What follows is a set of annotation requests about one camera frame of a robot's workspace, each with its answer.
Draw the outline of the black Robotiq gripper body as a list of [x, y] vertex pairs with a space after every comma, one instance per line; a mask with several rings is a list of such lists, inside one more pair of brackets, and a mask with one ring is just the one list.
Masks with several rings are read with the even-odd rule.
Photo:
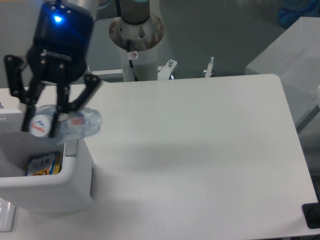
[[77, 81], [95, 23], [93, 1], [45, 1], [40, 7], [33, 44], [26, 59], [34, 77], [65, 85]]

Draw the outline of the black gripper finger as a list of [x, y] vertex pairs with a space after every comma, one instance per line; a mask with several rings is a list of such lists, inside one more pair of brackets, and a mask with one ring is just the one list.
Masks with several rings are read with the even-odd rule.
[[4, 65], [10, 94], [18, 98], [20, 103], [24, 105], [21, 131], [28, 132], [30, 121], [35, 115], [35, 104], [45, 88], [45, 85], [41, 83], [45, 74], [45, 60], [41, 59], [37, 64], [27, 90], [23, 85], [22, 72], [28, 64], [21, 57], [8, 54], [4, 57]]
[[57, 80], [56, 80], [56, 109], [53, 113], [53, 119], [51, 122], [49, 138], [55, 138], [59, 128], [59, 117], [61, 114], [69, 114], [82, 110], [84, 106], [89, 102], [92, 96], [96, 93], [99, 87], [102, 85], [102, 80], [95, 74], [86, 73], [84, 77], [85, 88], [80, 95], [69, 102], [70, 97], [70, 84], [77, 78], [71, 78], [68, 76], [68, 67], [64, 63], [59, 63], [57, 67]]

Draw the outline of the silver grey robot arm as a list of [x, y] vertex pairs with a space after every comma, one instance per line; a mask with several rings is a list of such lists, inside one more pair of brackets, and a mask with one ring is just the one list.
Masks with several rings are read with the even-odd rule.
[[119, 17], [131, 26], [150, 18], [147, 0], [45, 0], [38, 15], [31, 47], [25, 58], [4, 57], [10, 94], [24, 109], [23, 132], [36, 112], [36, 103], [48, 83], [56, 85], [56, 107], [48, 136], [54, 138], [59, 118], [82, 110], [102, 84], [87, 73], [86, 57], [94, 24]]

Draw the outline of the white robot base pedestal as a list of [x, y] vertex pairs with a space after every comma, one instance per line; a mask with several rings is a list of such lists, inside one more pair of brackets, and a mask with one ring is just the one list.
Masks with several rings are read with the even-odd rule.
[[139, 25], [130, 25], [121, 17], [111, 22], [109, 36], [118, 49], [125, 82], [158, 79], [158, 46], [164, 35], [164, 23], [153, 13]]

